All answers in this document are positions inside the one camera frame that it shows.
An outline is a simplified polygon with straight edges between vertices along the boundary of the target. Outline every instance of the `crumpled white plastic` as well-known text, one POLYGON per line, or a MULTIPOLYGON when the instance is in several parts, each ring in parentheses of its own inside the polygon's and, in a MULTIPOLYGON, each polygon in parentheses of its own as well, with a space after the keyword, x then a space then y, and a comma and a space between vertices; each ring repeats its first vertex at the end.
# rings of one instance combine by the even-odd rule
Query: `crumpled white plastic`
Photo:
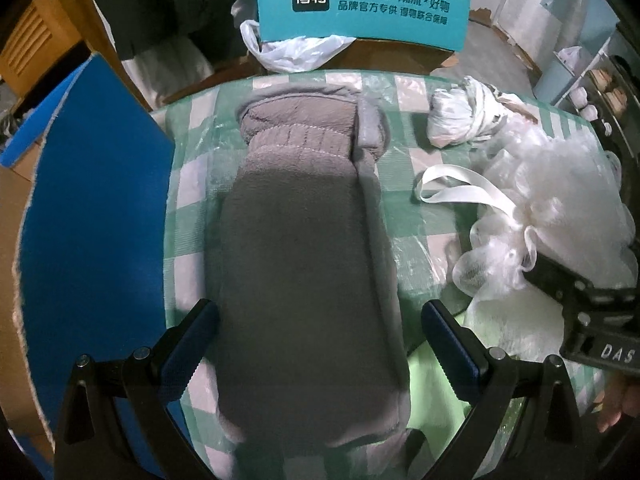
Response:
POLYGON ((583 50, 584 49, 581 46, 568 46, 558 52, 558 58, 569 70, 577 73, 579 72, 577 68, 580 64, 580 58, 582 57, 583 50))
POLYGON ((489 186, 465 174, 462 180, 474 186, 424 198, 420 192, 432 174, 461 180, 434 166, 416 189, 424 202, 490 204, 479 206, 470 232, 472 249, 452 272, 456 286, 474 298, 472 306, 523 290, 523 271, 533 268, 537 251, 596 287, 636 286, 638 263, 629 249, 635 224, 620 200, 612 165, 591 132, 578 130, 569 139, 554 139, 514 114, 472 152, 472 165, 489 186), (505 206, 509 203, 513 209, 505 206))
POLYGON ((328 38, 300 36, 284 41, 258 44, 260 24, 246 20, 240 25, 242 40, 255 59, 270 72, 306 72, 321 67, 333 56, 347 48, 355 38, 331 35, 328 38))
POLYGON ((511 115, 513 112, 495 99, 489 87, 467 76, 459 86, 433 93, 427 136, 437 148, 487 140, 511 115))

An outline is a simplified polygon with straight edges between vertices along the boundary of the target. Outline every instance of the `teal cardboard sign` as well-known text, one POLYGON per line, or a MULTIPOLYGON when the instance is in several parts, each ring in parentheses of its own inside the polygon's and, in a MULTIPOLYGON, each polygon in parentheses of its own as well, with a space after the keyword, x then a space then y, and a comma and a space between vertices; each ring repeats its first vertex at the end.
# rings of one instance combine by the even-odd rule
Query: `teal cardboard sign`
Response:
POLYGON ((332 34, 462 50, 470 0, 258 0, 260 37, 332 34))

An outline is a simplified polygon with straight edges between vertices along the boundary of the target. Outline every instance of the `black metal bracket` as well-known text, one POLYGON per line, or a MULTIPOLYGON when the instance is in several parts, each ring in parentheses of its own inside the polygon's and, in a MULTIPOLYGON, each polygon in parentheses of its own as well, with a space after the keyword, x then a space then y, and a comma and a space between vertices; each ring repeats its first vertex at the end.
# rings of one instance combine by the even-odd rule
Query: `black metal bracket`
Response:
POLYGON ((422 309, 428 342, 456 395, 473 406, 423 480, 473 478, 511 399, 521 397, 525 405, 506 450, 498 466, 481 479, 583 480, 586 454, 580 417, 562 359, 550 355, 543 363, 513 360, 500 348, 485 348, 440 301, 427 302, 422 309), (460 354, 466 349, 471 352, 460 354))
MULTIPOLYGON (((500 465, 485 480, 583 480, 578 412, 562 359, 512 360, 485 348, 439 301, 423 309, 423 327, 461 398, 472 411, 424 480, 471 480, 502 423, 511 399, 527 397, 500 465)), ((166 404, 178 399, 215 336, 218 310, 200 300, 153 348, 120 361, 74 365, 56 433, 56 480, 157 480, 136 461, 114 398, 128 399, 143 436, 167 480, 215 480, 176 427, 166 404)))
POLYGON ((524 277, 562 305, 563 357, 640 377, 638 288, 596 288, 540 253, 536 265, 524 277))
POLYGON ((177 400, 216 334, 218 309, 200 300, 153 348, 121 361, 76 361, 56 432, 56 480, 158 480, 136 461, 114 406, 129 400, 167 479, 216 480, 175 425, 166 404, 177 400))

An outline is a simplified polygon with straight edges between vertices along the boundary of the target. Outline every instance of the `cardboard box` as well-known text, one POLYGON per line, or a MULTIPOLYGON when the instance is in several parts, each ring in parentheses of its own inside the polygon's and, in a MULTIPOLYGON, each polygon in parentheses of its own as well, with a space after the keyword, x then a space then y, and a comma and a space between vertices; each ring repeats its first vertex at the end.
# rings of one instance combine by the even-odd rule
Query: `cardboard box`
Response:
POLYGON ((262 41, 332 34, 462 50, 470 0, 258 0, 262 41))
MULTIPOLYGON (((173 152, 104 59, 92 56, 0 156, 0 404, 15 433, 34 436, 49 458, 76 358, 125 358, 165 330, 173 152), (28 157, 33 175, 6 168, 26 168, 28 157)), ((130 413, 121 416, 144 466, 140 432, 130 413)))
POLYGON ((417 43, 357 39, 332 57, 322 70, 377 70, 429 75, 440 67, 454 66, 458 58, 450 50, 417 43))

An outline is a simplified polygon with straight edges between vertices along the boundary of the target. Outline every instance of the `white ribbon strap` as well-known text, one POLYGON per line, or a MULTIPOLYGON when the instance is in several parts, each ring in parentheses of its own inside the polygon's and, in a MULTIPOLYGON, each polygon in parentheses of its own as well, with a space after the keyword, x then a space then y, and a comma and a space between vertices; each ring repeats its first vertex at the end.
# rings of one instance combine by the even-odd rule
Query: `white ribbon strap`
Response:
POLYGON ((516 205, 511 199, 489 182, 484 176, 475 171, 453 164, 436 164, 427 168, 422 174, 420 182, 414 189, 415 197, 427 204, 441 202, 465 202, 486 204, 505 213, 513 219, 516 205), (425 198, 422 196, 424 186, 437 178, 450 176, 471 186, 456 186, 443 189, 435 195, 425 198))

